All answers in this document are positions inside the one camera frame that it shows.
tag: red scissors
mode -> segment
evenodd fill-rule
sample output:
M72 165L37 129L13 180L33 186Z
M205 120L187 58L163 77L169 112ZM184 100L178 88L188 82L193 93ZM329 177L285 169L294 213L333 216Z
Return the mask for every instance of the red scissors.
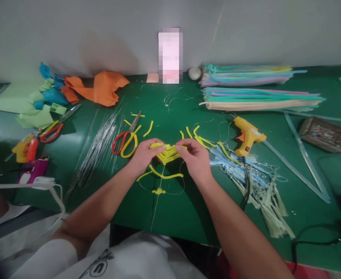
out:
M59 120L56 120L53 124L51 124L45 132L43 132L40 136L40 141L43 143L49 143L52 142L57 138L59 133L61 132L64 124L63 122L66 121L79 107L81 104L78 104L77 106L74 106L71 108L69 112L67 112L65 115L63 115Z
M114 153L115 155L119 155L121 154L121 157L123 158L129 158L130 156L132 156L134 154L134 152L136 151L137 147L138 147L138 138L137 135L134 132L135 127L137 126L139 119L140 119L140 115L141 115L142 111L140 111L138 113L138 115L136 116L136 118L134 119L132 125L129 128L129 131L127 132L122 132L121 134L119 134L112 142L112 153ZM125 143L126 140L126 136L130 134L130 138L127 141L127 143ZM123 137L123 141L121 142L121 146L120 149L116 152L115 151L115 146L116 146L116 142L119 138ZM134 149L133 151L129 154L129 155L124 155L124 150L128 147L129 143L132 141L132 139L134 138Z

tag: green paper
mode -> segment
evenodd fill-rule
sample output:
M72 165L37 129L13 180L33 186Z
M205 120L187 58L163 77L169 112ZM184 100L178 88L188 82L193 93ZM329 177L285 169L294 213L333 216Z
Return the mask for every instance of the green paper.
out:
M36 127L39 129L45 129L54 122L48 105L44 105L42 110L31 110L22 113L16 120L23 127Z
M0 110L21 114L34 110L29 102L29 95L38 91L39 84L17 82L11 83L0 95Z
M44 98L43 98L43 95L40 91L36 91L36 92L33 92L29 95L29 98L30 98L30 102L31 103L34 103L34 102L39 102L39 101L46 101Z
M66 113L66 111L67 111L67 108L64 107L64 106L58 105L56 103L53 103L51 105L50 111L58 113L58 114L61 114L61 115L64 115Z
M45 80L45 83L44 83L43 85L40 86L39 90L40 90L41 92L44 92L44 91L46 91L46 90L49 90L49 89L51 89L51 88L54 87L53 83L54 83L54 80L53 80L53 79L47 79L47 80Z

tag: blue paper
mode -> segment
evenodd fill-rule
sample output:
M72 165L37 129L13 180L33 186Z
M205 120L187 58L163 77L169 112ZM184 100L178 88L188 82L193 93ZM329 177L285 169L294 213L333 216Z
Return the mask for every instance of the blue paper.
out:
M41 62L41 65L40 67L38 68L39 71L40 71L40 74L41 76L44 78L44 79L53 79L54 80L54 83L53 85L55 86L55 88L57 90L62 90L62 87L63 86L66 86L66 84L64 83L64 78L60 77L59 75L55 74L55 77L53 77L50 73L50 67L45 65L44 63Z
M44 104L45 104L44 101L38 101L38 102L33 103L33 105L35 106L35 109L37 109L37 110L42 110Z
M55 88L51 88L43 92L43 97L46 101L50 103L56 103L58 105L68 105L68 101L65 96Z

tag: electrical cord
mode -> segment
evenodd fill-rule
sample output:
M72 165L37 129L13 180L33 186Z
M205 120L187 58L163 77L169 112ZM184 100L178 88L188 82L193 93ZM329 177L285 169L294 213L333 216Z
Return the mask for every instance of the electrical cord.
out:
M337 243L341 242L341 233L338 235L337 238L335 238L334 240L328 241L328 242L312 242L312 241L293 241L292 242L292 261L294 263L294 268L292 271L292 274L294 275L294 273L297 270L297 245L299 244L312 244L312 245L322 245L322 246L330 246L330 245L335 245Z
M247 164L245 162L245 157L241 157L242 160L243 160L243 164L244 164L244 169L245 169L245 174L246 174L246 177L247 177L247 194L245 196L245 199L241 205L241 209L244 211L245 210L245 207L248 203L248 200L249 200L249 196L251 194L251 184L250 184L250 181L249 181L249 173L248 173L248 169L247 169Z

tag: white egg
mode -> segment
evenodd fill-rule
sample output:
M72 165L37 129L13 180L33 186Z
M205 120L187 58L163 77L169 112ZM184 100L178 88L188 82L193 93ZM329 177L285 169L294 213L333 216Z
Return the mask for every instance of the white egg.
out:
M189 77L192 80L197 80L201 77L201 70L198 67L189 69Z

